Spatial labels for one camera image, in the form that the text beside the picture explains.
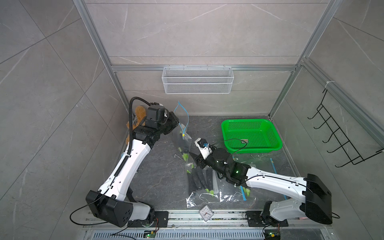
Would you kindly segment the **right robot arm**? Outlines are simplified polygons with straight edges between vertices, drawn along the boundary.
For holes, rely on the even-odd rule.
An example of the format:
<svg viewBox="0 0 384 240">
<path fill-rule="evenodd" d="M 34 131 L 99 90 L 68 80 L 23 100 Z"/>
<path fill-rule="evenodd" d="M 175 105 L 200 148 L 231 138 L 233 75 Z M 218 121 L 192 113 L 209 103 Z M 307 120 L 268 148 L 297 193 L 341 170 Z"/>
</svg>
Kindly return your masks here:
<svg viewBox="0 0 384 240">
<path fill-rule="evenodd" d="M 308 218 L 316 223 L 331 225 L 339 215 L 332 211 L 332 193 L 316 175 L 283 176 L 235 162 L 222 148 L 205 147 L 191 157 L 201 169 L 209 167 L 229 184 L 247 189 L 256 188 L 288 197 L 287 200 L 267 201 L 257 222 L 277 226 L 288 219 Z"/>
</svg>

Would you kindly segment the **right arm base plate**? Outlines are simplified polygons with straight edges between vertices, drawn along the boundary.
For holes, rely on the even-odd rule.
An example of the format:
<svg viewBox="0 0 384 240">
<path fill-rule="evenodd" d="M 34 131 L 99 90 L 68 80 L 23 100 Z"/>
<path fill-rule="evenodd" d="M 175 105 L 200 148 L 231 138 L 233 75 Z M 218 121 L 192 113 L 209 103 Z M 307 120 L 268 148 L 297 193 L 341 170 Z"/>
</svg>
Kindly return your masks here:
<svg viewBox="0 0 384 240">
<path fill-rule="evenodd" d="M 278 221 L 267 216 L 262 211 L 246 211 L 245 218 L 249 227 L 288 227 L 288 221 Z"/>
</svg>

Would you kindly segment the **clear zip-top bag blue zipper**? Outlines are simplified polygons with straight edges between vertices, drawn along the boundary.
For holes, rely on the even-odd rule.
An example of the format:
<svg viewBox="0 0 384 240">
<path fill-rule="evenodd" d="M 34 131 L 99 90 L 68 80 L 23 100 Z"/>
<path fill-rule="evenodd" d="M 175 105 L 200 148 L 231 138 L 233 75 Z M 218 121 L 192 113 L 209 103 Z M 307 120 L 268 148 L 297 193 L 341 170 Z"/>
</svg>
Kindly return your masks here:
<svg viewBox="0 0 384 240">
<path fill-rule="evenodd" d="M 244 184 L 240 187 L 243 200 L 250 200 L 250 189 L 264 189 L 274 193 L 278 193 L 284 196 L 285 200 L 289 200 L 290 197 L 286 196 L 288 193 L 285 188 L 289 188 L 288 183 L 293 180 L 293 177 L 287 177 L 283 175 L 279 175 L 276 171 L 276 166 L 272 158 L 266 160 L 272 168 L 273 172 L 268 172 L 264 170 L 260 170 L 257 167 L 260 163 L 263 163 L 262 160 L 257 159 L 256 168 L 251 166 L 246 177 L 248 177 Z"/>
</svg>

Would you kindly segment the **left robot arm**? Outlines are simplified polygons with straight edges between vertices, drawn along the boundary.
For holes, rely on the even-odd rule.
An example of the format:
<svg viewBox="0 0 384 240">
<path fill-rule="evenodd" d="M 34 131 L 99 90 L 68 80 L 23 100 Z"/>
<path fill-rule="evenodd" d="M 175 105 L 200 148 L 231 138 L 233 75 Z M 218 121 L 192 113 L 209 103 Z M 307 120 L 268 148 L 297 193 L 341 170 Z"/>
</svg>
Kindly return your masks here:
<svg viewBox="0 0 384 240">
<path fill-rule="evenodd" d="M 133 126 L 133 103 L 141 101 L 148 106 L 144 122 Z M 109 223 L 124 227 L 129 222 L 139 221 L 150 225 L 155 218 L 154 207 L 137 202 L 132 197 L 130 184 L 145 157 L 150 153 L 161 135 L 171 133 L 179 118 L 159 103 L 149 103 L 133 97 L 129 102 L 129 144 L 111 175 L 97 191 L 89 191 L 86 207 L 101 224 Z"/>
</svg>

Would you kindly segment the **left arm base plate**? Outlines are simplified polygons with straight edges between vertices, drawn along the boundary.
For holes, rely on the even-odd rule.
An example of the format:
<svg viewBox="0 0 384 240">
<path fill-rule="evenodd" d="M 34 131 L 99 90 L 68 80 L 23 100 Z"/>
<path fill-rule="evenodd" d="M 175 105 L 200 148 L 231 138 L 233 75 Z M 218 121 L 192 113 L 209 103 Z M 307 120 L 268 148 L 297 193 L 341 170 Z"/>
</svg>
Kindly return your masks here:
<svg viewBox="0 0 384 240">
<path fill-rule="evenodd" d="M 129 228 L 141 228 L 141 227 L 159 227 L 166 228 L 169 221 L 168 211 L 155 211 L 151 212 L 145 220 L 134 220 L 128 222 Z"/>
</svg>

